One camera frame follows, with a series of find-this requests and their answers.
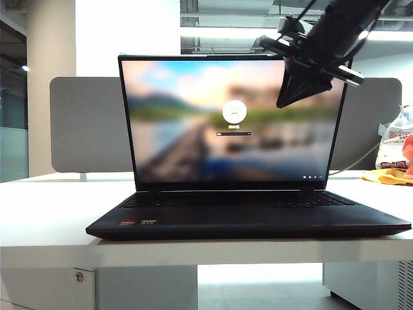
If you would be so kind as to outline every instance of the yellow cloth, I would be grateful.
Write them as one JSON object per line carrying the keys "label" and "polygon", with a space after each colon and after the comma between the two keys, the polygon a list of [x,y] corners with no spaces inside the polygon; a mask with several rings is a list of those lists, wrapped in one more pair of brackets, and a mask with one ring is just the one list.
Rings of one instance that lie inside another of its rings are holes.
{"label": "yellow cloth", "polygon": [[366,171],[361,177],[365,181],[373,181],[384,184],[413,185],[413,180],[404,179],[405,171],[388,168]]}

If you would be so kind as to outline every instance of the blurred wallpaper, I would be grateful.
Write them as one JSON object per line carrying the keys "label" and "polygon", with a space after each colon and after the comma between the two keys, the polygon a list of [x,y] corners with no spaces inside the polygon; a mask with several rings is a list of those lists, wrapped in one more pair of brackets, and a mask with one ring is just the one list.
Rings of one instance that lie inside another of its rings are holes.
{"label": "blurred wallpaper", "polygon": [[[139,181],[325,179],[342,82],[279,109],[281,60],[122,66]],[[239,123],[223,117],[233,100],[247,108]]]}

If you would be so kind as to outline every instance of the floor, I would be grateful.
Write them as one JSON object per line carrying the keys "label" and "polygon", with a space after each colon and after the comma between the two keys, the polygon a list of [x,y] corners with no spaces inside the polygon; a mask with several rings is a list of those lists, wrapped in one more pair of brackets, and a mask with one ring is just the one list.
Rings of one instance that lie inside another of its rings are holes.
{"label": "floor", "polygon": [[331,298],[322,265],[200,265],[199,310],[357,310]]}

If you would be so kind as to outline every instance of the laptop bezel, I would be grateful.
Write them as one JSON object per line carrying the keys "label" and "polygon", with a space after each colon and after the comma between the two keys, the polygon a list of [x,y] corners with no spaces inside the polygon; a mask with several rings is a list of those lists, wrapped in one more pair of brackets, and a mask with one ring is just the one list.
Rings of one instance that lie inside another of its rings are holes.
{"label": "laptop bezel", "polygon": [[332,139],[332,146],[330,148],[330,154],[328,157],[327,170],[325,173],[325,179],[321,181],[225,181],[225,182],[139,182],[137,177],[136,159],[132,138],[132,130],[130,126],[128,101],[126,96],[125,80],[123,75],[122,61],[184,61],[184,60],[282,60],[279,55],[182,55],[182,56],[132,56],[132,55],[119,55],[118,56],[119,75],[122,88],[123,104],[125,108],[126,127],[128,132],[128,140],[130,146],[130,155],[132,159],[132,166],[134,170],[134,180],[136,191],[148,191],[148,192],[160,192],[160,191],[236,191],[236,190],[300,190],[300,189],[325,189],[330,164],[332,161],[332,155],[334,151],[334,145],[336,142],[339,120],[341,117],[341,111],[343,110],[343,102],[345,99],[345,93],[347,90],[347,84],[344,84],[341,100],[339,104],[339,110],[337,113],[336,127],[334,129],[334,135]]}

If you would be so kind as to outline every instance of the laptop keyboard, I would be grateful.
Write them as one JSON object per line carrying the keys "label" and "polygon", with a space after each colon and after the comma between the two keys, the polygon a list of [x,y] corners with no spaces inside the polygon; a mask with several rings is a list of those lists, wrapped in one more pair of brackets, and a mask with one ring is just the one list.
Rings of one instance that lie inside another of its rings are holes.
{"label": "laptop keyboard", "polygon": [[267,206],[277,209],[313,209],[322,205],[356,205],[353,201],[331,192],[165,192],[159,196],[137,194],[122,207],[178,207],[178,206]]}

